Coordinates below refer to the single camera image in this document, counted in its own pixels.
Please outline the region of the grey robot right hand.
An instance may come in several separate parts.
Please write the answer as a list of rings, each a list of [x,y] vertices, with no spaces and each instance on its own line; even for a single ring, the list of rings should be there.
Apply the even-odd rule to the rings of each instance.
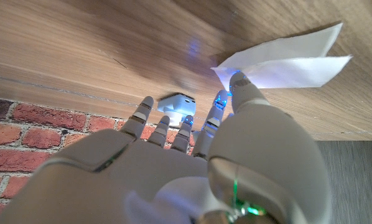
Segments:
[[[315,141],[242,72],[219,92],[187,154],[193,118],[164,148],[147,141],[153,99],[118,131],[52,155],[4,207],[0,223],[328,223],[331,190]]]

